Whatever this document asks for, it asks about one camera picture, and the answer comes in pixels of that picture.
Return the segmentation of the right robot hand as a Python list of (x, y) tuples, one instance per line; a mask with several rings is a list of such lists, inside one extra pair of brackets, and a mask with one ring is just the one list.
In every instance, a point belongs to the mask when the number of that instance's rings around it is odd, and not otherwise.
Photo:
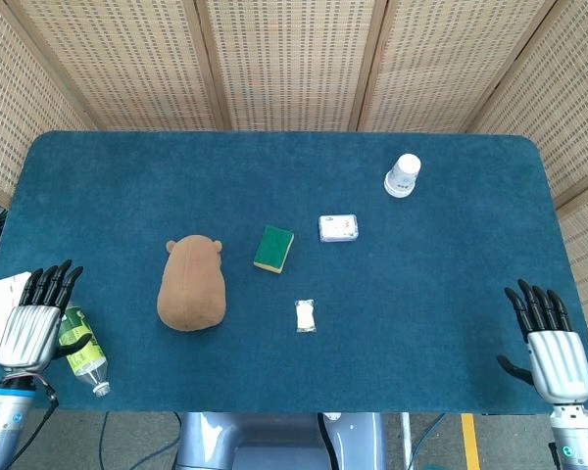
[(516, 321), (530, 358), (528, 369), (497, 356), (503, 370), (533, 387), (547, 403), (569, 405), (588, 400), (588, 358), (561, 297), (523, 279), (516, 292), (504, 293), (514, 309)]

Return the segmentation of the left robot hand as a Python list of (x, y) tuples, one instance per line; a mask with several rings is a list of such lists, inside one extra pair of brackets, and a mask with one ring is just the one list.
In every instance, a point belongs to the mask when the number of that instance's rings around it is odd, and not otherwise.
[(26, 280), (0, 342), (0, 366), (5, 371), (40, 373), (51, 361), (80, 351), (91, 339), (88, 333), (70, 344), (58, 343), (62, 318), (83, 271), (71, 265), (68, 259), (59, 266), (38, 268)]

